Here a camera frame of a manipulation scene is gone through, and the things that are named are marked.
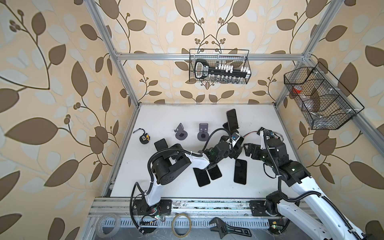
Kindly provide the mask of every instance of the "black smartphone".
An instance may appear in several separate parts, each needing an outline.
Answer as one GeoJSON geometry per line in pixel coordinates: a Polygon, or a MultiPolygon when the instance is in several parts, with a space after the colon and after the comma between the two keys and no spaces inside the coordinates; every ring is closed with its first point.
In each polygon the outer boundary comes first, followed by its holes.
{"type": "Polygon", "coordinates": [[[218,165],[216,165],[214,168],[209,169],[208,173],[209,173],[209,176],[211,177],[211,180],[216,180],[222,177],[222,174],[218,165]]]}
{"type": "Polygon", "coordinates": [[[239,128],[235,109],[231,109],[227,111],[227,121],[228,121],[228,128],[230,132],[239,128]]]}
{"type": "Polygon", "coordinates": [[[194,167],[193,171],[195,172],[197,184],[199,185],[199,187],[203,187],[211,183],[208,177],[207,170],[201,170],[194,167]]]}
{"type": "Polygon", "coordinates": [[[233,181],[240,184],[247,184],[247,161],[236,159],[235,161],[235,175],[233,181]]]}

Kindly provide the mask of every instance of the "wire basket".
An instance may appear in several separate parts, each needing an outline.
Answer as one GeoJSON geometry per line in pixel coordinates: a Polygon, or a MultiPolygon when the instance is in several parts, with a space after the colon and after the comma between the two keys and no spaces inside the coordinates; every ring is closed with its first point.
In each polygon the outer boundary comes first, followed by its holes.
{"type": "Polygon", "coordinates": [[[361,102],[321,62],[314,68],[302,67],[284,74],[284,84],[312,130],[339,129],[364,109],[361,102]],[[327,80],[326,73],[337,80],[338,87],[327,80]],[[354,100],[359,107],[353,107],[349,100],[354,100]]]}
{"type": "Polygon", "coordinates": [[[189,79],[202,83],[247,84],[252,74],[248,53],[249,50],[237,49],[190,49],[189,79]]]}

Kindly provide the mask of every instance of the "white table surface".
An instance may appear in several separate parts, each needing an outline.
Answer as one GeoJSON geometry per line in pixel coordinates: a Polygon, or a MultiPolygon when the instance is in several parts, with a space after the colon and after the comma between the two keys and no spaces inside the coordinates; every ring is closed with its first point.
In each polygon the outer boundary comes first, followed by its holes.
{"type": "MultiPolygon", "coordinates": [[[[226,111],[236,109],[239,133],[245,135],[257,131],[260,127],[279,132],[284,136],[284,143],[291,160],[296,161],[287,136],[272,105],[143,105],[141,106],[134,130],[143,128],[150,136],[148,144],[141,144],[139,137],[142,131],[132,134],[124,154],[111,197],[130,197],[135,182],[143,190],[149,187],[150,176],[147,170],[148,159],[156,152],[154,143],[165,138],[168,146],[180,143],[188,150],[197,152],[205,142],[197,139],[199,123],[208,123],[208,133],[221,128],[227,121],[226,111]],[[175,137],[174,129],[182,123],[188,133],[185,140],[175,137]]],[[[216,132],[210,139],[207,148],[215,146],[225,131],[216,132]]],[[[261,143],[256,133],[249,134],[243,143],[261,143]]],[[[263,171],[263,162],[245,156],[244,149],[239,159],[248,163],[247,184],[233,181],[235,160],[226,158],[218,163],[222,177],[209,185],[199,187],[192,168],[187,168],[173,182],[166,185],[162,197],[175,198],[265,198],[277,190],[277,178],[267,177],[263,171]]],[[[269,175],[273,171],[266,166],[269,175]]],[[[289,197],[298,196],[283,182],[282,189],[289,197]]]]}

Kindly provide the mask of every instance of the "wallpaper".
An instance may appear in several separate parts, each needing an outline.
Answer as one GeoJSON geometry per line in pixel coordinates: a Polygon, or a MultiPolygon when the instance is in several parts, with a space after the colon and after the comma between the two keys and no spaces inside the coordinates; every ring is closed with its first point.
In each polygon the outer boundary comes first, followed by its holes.
{"type": "Polygon", "coordinates": [[[122,53],[302,53],[327,0],[96,0],[122,53]]]}
{"type": "Polygon", "coordinates": [[[80,1],[0,0],[0,24],[0,239],[73,240],[133,106],[80,1]]]}
{"type": "Polygon", "coordinates": [[[189,79],[185,61],[128,60],[123,62],[128,78],[142,103],[257,104],[274,103],[292,61],[250,61],[248,84],[220,84],[189,79]]]}
{"type": "MultiPolygon", "coordinates": [[[[383,8],[382,0],[346,0],[313,53],[364,104],[361,114],[382,133],[383,8]]],[[[279,111],[304,165],[324,192],[359,228],[384,239],[383,156],[352,121],[336,131],[309,130],[290,96],[279,111]]]]}

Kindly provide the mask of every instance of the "tape roll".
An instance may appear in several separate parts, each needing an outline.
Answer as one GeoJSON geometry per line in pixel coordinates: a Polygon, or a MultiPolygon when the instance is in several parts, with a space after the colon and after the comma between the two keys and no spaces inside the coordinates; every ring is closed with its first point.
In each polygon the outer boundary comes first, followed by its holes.
{"type": "Polygon", "coordinates": [[[189,234],[189,232],[191,231],[191,228],[192,228],[192,222],[191,222],[191,219],[188,217],[187,214],[177,214],[177,215],[173,218],[173,220],[172,220],[171,227],[172,227],[172,232],[173,232],[173,234],[174,234],[175,236],[177,236],[178,238],[183,238],[183,237],[186,237],[186,236],[189,234]],[[188,229],[187,233],[184,234],[184,235],[179,235],[179,234],[177,234],[176,231],[175,231],[174,223],[175,223],[176,218],[178,218],[179,216],[185,216],[185,217],[189,220],[189,229],[188,229]]]}
{"type": "Polygon", "coordinates": [[[96,232],[97,236],[99,236],[100,238],[112,237],[116,233],[118,233],[118,231],[120,230],[120,226],[121,226],[121,220],[120,220],[119,216],[117,216],[116,214],[105,214],[105,215],[101,216],[101,218],[96,223],[95,232],[96,232]],[[104,225],[105,221],[111,217],[113,219],[115,219],[115,226],[113,227],[113,229],[110,233],[105,234],[103,231],[103,225],[104,225]]]}

